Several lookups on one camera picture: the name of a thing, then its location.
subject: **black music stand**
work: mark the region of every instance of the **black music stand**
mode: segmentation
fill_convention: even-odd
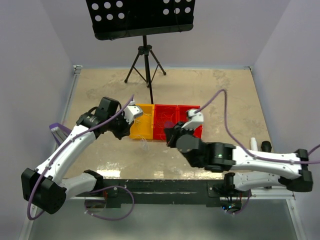
[[[124,80],[135,69],[147,83],[150,90],[151,104],[154,103],[152,81],[158,67],[164,75],[165,70],[147,45],[147,35],[190,31],[193,28],[195,0],[86,0],[92,20],[94,36],[98,40],[116,40],[142,36],[143,46]],[[151,79],[149,53],[157,66]],[[135,68],[139,56],[144,55],[145,78]]]

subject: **gray wall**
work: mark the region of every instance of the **gray wall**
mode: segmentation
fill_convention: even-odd
[[[274,149],[292,152],[320,143],[320,1],[291,0],[253,67]],[[320,160],[320,151],[310,158]],[[320,166],[311,193],[296,193],[309,240],[319,239]]]
[[[41,1],[74,64],[131,66],[142,44],[140,37],[99,41],[85,0]],[[289,1],[196,0],[193,30],[152,35],[149,43],[164,66],[252,66]],[[138,64],[143,65],[142,58]]]
[[[72,64],[39,0],[0,1],[0,239],[17,239],[26,216],[21,173],[53,149]]]

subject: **round hole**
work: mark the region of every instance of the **round hole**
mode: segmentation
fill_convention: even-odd
[[[125,15],[124,15],[122,12],[120,12],[120,13],[118,14],[118,18],[124,19],[124,18],[125,18]]]
[[[117,1],[115,3],[115,5],[118,7],[118,8],[121,8],[124,4],[122,3],[122,1]]]
[[[106,16],[106,19],[112,20],[112,19],[114,19],[114,16],[113,16],[112,14],[108,14],[108,15]]]
[[[98,10],[99,5],[96,4],[96,3],[93,3],[93,4],[91,5],[91,7],[92,7],[93,10]]]
[[[110,2],[106,1],[106,2],[104,3],[104,7],[105,7],[106,9],[111,8]]]
[[[97,16],[95,16],[95,18],[94,18],[97,22],[100,22],[101,21],[101,16],[99,16],[99,15],[97,15]]]

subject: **yellow plastic container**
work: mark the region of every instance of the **yellow plastic container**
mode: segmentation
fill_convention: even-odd
[[[152,140],[154,137],[154,113],[155,105],[153,104],[137,104],[143,111],[143,115],[134,120],[134,124],[130,128],[131,139]]]

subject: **floor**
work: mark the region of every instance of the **floor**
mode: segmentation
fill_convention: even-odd
[[[269,140],[254,81],[249,69],[168,69],[164,76],[157,71],[152,83],[155,104],[203,105],[221,88],[228,93],[228,126],[247,147],[255,137],[258,145]],[[73,128],[79,116],[97,106],[107,96],[127,102],[134,94],[136,103],[150,104],[149,89],[136,73],[128,83],[128,69],[83,69],[75,90],[65,125]],[[205,142],[235,144],[224,127],[224,96],[221,94],[202,111]],[[91,169],[105,178],[122,179],[221,179],[189,166],[176,149],[164,142],[116,139],[111,132],[101,135],[71,166],[67,178]]]

